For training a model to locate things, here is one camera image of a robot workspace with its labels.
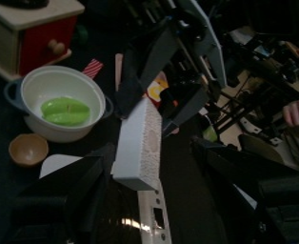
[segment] black table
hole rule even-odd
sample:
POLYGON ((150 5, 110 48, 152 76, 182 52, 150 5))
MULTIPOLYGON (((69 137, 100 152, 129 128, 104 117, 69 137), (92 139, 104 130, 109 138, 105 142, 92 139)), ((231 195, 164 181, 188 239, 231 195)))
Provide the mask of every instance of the black table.
MULTIPOLYGON (((60 65, 80 71, 92 58, 100 60, 104 67, 94 79, 104 93, 114 95, 114 55, 122 50, 128 40, 118 33, 94 30, 88 27, 89 43, 72 46, 72 57, 60 65)), ((0 77, 0 243, 10 227, 10 211, 18 193, 40 177, 41 166, 24 169, 14 165, 9 157, 9 143, 13 138, 28 133, 18 111, 4 98, 6 81, 0 77)), ((84 156, 108 142, 118 144, 120 119, 112 115, 101 120, 92 132, 81 140, 58 144, 49 142, 49 155, 54 153, 84 156)), ((160 178, 164 187, 173 243, 226 243, 222 237, 222 225, 214 209, 209 189, 205 186, 200 168, 189 152, 190 136, 200 132, 196 120, 189 120, 177 135, 162 141, 160 178)))

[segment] white bowl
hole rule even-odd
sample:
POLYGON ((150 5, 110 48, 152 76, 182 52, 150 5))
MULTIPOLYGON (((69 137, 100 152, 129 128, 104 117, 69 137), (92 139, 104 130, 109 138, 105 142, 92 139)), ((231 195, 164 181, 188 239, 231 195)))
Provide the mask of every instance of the white bowl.
POLYGON ((17 85, 17 98, 5 95, 12 104, 24 110, 25 123, 30 130, 53 142, 72 142, 81 139, 92 130, 105 112, 105 96, 94 81, 80 71, 45 66, 30 71, 17 85), (41 105, 58 97, 69 97, 90 108, 89 119, 77 126, 61 126, 48 122, 41 115, 41 105))

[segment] green object in bowl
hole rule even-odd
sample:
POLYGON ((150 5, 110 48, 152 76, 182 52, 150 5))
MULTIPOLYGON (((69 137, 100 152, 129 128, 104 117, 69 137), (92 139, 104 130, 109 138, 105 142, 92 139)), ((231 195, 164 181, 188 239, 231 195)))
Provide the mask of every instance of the green object in bowl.
POLYGON ((42 118, 61 126, 76 126, 86 121, 90 108, 69 97, 58 97, 45 101, 41 105, 42 118))

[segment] small flag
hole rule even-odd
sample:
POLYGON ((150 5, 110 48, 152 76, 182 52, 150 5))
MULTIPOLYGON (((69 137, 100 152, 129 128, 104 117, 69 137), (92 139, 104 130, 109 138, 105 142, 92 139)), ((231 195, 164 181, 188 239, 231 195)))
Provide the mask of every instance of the small flag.
POLYGON ((86 74, 93 79, 96 74, 100 72, 101 68, 102 68, 102 63, 96 59, 93 59, 89 65, 82 70, 82 73, 86 74))

